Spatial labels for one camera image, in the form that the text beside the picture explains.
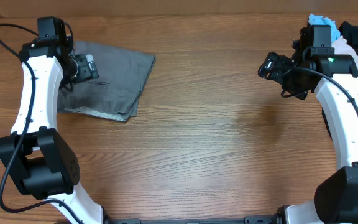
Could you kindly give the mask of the grey shorts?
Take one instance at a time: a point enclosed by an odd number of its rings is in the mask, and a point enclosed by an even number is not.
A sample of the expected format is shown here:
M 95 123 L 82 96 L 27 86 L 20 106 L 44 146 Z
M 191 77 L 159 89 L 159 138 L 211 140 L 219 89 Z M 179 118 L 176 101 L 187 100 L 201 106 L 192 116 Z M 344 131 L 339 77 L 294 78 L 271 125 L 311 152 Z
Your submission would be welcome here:
M 61 89 L 57 111 L 120 122 L 136 116 L 155 56 L 86 41 L 75 42 L 75 52 L 93 56 L 98 78 L 76 83 L 72 91 Z

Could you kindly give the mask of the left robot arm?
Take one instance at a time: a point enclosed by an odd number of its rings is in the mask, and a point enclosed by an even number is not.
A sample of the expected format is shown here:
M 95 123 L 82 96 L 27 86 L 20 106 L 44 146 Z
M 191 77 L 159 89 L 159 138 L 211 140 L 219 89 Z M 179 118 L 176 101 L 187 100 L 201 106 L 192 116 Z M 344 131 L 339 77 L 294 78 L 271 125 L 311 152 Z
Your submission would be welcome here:
M 70 223 L 109 223 L 80 184 L 76 154 L 57 131 L 58 92 L 98 77 L 93 56 L 74 53 L 71 27 L 62 19 L 41 17 L 37 28 L 36 38 L 14 53 L 24 82 L 11 133 L 0 138 L 0 207 L 20 213 L 50 203 Z

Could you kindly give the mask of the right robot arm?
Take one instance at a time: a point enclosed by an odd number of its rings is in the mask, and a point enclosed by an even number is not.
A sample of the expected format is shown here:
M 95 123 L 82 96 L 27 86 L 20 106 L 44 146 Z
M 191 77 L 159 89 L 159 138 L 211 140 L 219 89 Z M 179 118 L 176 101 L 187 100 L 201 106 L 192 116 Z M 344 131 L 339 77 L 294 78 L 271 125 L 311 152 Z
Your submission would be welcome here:
M 308 25 L 288 58 L 270 52 L 258 75 L 282 87 L 284 98 L 316 95 L 336 151 L 336 172 L 308 202 L 284 206 L 275 223 L 358 223 L 358 69 L 351 55 L 336 54 L 329 25 Z

